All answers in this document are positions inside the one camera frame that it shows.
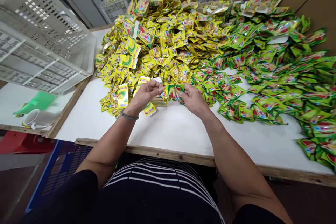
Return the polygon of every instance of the wooden table edge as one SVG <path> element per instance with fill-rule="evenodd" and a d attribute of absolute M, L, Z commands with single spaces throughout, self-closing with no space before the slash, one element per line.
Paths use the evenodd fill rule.
<path fill-rule="evenodd" d="M 77 138 L 75 144 L 86 145 L 94 147 L 98 140 L 89 138 Z M 159 148 L 151 148 L 144 146 L 127 146 L 125 152 L 139 154 L 144 156 L 158 157 L 179 162 L 194 163 L 204 166 L 215 167 L 215 160 L 213 156 L 196 155 L 185 152 L 170 151 Z M 336 175 L 318 174 L 309 171 L 300 171 L 293 169 L 284 169 L 271 166 L 260 166 L 264 176 L 276 177 L 280 179 L 287 179 L 310 184 L 317 184 L 322 186 L 336 187 Z"/>
<path fill-rule="evenodd" d="M 45 136 L 47 138 L 55 138 L 59 130 L 61 129 L 63 123 L 67 119 L 68 115 L 70 114 L 72 108 L 76 104 L 77 100 L 83 93 L 83 90 L 89 83 L 92 76 L 87 77 L 85 80 L 81 81 L 79 85 L 77 86 L 74 94 L 71 96 L 70 100 L 67 102 L 63 110 L 61 111 L 60 115 L 57 117 L 56 121 L 52 125 L 50 130 L 43 130 L 43 129 L 30 129 L 30 128 L 24 128 L 21 126 L 11 126 L 6 124 L 0 124 L 0 130 L 9 130 L 9 131 L 17 131 L 27 134 L 35 134 L 35 135 L 41 135 Z"/>

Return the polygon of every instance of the woman's right hand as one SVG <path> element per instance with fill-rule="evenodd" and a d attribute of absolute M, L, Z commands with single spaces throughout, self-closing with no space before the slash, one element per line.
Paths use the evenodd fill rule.
<path fill-rule="evenodd" d="M 211 112 L 200 91 L 190 86 L 188 83 L 184 83 L 184 92 L 177 90 L 178 95 L 184 100 L 185 106 L 191 113 L 201 118 Z"/>

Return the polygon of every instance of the bracelet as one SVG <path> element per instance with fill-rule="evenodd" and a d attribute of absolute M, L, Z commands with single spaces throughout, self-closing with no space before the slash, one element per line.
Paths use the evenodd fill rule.
<path fill-rule="evenodd" d="M 130 117 L 130 116 L 128 116 L 128 115 L 125 115 L 125 114 L 124 114 L 124 110 L 121 110 L 121 111 L 120 111 L 120 114 L 121 114 L 123 117 L 125 117 L 126 119 L 128 119 L 128 120 L 133 120 L 133 121 L 135 121 L 135 120 L 138 120 L 138 119 L 139 119 L 139 117 Z"/>

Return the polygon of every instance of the person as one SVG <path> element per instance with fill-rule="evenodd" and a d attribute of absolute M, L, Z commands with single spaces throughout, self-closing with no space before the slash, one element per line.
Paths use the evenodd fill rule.
<path fill-rule="evenodd" d="M 233 223 L 292 223 L 247 153 L 212 113 L 200 92 L 184 84 L 178 91 L 188 110 L 203 122 L 217 169 L 232 191 Z M 22 223 L 224 223 L 221 213 L 191 166 L 147 158 L 120 168 L 139 113 L 164 90 L 155 80 L 136 96 L 83 160 L 75 174 Z"/>

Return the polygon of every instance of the white mug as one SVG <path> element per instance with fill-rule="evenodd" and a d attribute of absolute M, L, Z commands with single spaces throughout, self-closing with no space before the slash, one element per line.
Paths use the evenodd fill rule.
<path fill-rule="evenodd" d="M 48 111 L 34 109 L 29 112 L 23 124 L 29 125 L 33 130 L 46 128 L 56 121 L 57 115 Z"/>

